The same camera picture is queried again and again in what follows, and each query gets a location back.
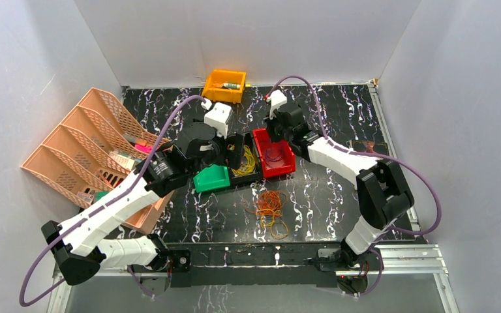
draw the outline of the metal frame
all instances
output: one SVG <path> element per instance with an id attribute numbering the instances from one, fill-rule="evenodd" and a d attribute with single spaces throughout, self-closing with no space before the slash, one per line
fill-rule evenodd
<path id="1" fill-rule="evenodd" d="M 383 115 L 381 103 L 375 85 L 371 82 L 354 82 L 351 84 L 367 84 L 369 92 L 376 110 L 382 134 L 389 147 L 389 153 L 396 157 L 396 151 L 387 129 L 387 123 Z M 322 83 L 322 85 L 332 85 L 334 83 Z M 413 230 L 419 230 L 418 216 L 416 210 L 408 210 L 408 217 L 412 223 Z M 439 296 L 446 313 L 458 313 L 452 289 L 448 281 L 448 270 L 441 255 L 438 245 L 378 245 L 383 257 L 383 275 L 409 275 L 409 274 L 433 274 Z M 378 274 L 378 271 L 370 271 L 370 274 Z M 358 271 L 337 271 L 336 275 L 358 275 Z M 159 278 L 164 277 L 164 273 L 137 273 L 140 277 Z M 125 269 L 101 270 L 96 276 L 130 276 Z M 55 270 L 54 282 L 62 278 L 60 271 Z M 71 286 L 62 284 L 51 292 L 48 313 L 65 312 Z"/>

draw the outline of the red plastic tray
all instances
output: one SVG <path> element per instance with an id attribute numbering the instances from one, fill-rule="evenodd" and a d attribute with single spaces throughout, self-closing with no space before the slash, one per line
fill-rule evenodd
<path id="1" fill-rule="evenodd" d="M 260 155 L 264 178 L 289 174 L 296 170 L 295 154 L 286 141 L 271 142 L 266 128 L 254 129 L 252 135 Z"/>

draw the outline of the green object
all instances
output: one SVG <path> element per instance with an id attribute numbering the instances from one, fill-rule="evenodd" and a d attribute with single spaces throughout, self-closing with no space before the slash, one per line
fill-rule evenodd
<path id="1" fill-rule="evenodd" d="M 95 194 L 95 202 L 99 201 L 102 197 L 104 197 L 108 191 L 99 191 Z"/>
<path id="2" fill-rule="evenodd" d="M 212 165 L 193 177 L 193 182 L 197 192 L 227 187 L 230 185 L 228 168 L 226 166 Z"/>

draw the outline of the black marble surface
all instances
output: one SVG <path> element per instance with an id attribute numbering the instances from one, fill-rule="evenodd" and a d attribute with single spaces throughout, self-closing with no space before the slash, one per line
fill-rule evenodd
<path id="1" fill-rule="evenodd" d="M 384 143 L 374 106 L 366 85 L 316 85 L 324 108 L 327 133 L 337 142 L 352 145 L 367 140 Z M 241 104 L 233 105 L 233 131 L 251 132 L 265 125 L 262 99 L 270 87 L 248 87 Z M 312 98 L 305 86 L 283 87 L 289 101 L 298 101 L 306 120 L 319 129 L 318 116 L 312 109 Z M 150 132 L 157 134 L 173 107 L 190 95 L 199 95 L 200 88 L 128 89 L 124 105 Z M 175 118 L 167 138 L 177 133 L 194 118 L 202 119 L 203 109 L 190 103 Z M 283 190 L 289 195 L 282 208 L 283 220 L 289 229 L 284 239 L 272 238 L 269 229 L 244 210 L 253 206 L 265 190 Z M 192 181 L 176 190 L 165 214 L 153 233 L 167 243 L 256 243 L 340 241 L 352 230 L 359 218 L 357 195 L 352 183 L 322 166 L 297 158 L 297 171 L 274 179 L 263 179 L 245 186 L 228 187 L 212 192 L 196 193 Z M 396 223 L 410 229 L 408 217 Z M 279 224 L 275 228 L 284 231 Z M 120 226 L 111 237 L 137 237 L 135 231 Z M 409 239 L 399 233 L 388 233 L 386 240 Z"/>

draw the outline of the wall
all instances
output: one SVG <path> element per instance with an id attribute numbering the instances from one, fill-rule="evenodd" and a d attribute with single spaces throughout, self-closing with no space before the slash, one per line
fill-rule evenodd
<path id="1" fill-rule="evenodd" d="M 251 83 L 378 78 L 419 0 L 75 0 L 120 84 L 203 85 L 214 68 Z"/>
<path id="2" fill-rule="evenodd" d="M 92 87 L 120 86 L 73 1 L 0 1 L 0 312 L 44 312 L 48 297 L 18 304 L 24 275 L 44 248 L 40 227 L 76 208 L 20 164 Z M 28 285 L 52 282 L 47 256 Z"/>
<path id="3" fill-rule="evenodd" d="M 380 80 L 399 156 L 435 184 L 463 312 L 501 312 L 501 1 L 422 1 Z M 419 188 L 428 226 L 432 200 Z"/>

